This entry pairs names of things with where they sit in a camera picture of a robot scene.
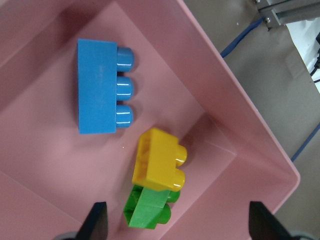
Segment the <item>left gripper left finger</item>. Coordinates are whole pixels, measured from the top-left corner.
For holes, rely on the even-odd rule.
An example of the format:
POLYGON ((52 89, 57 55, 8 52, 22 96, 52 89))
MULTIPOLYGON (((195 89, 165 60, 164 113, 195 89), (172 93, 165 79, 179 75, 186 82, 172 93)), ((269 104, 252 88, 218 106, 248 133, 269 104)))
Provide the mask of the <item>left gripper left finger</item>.
POLYGON ((96 202, 76 234, 77 240, 106 240, 108 237, 107 203, 96 202))

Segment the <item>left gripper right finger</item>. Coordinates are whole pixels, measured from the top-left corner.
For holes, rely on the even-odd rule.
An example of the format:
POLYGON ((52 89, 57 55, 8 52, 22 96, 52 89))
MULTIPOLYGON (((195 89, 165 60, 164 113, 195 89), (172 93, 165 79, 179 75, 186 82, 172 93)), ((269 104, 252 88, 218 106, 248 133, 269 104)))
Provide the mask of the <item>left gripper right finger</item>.
POLYGON ((249 204, 249 235, 252 240, 294 239, 261 201, 249 204))

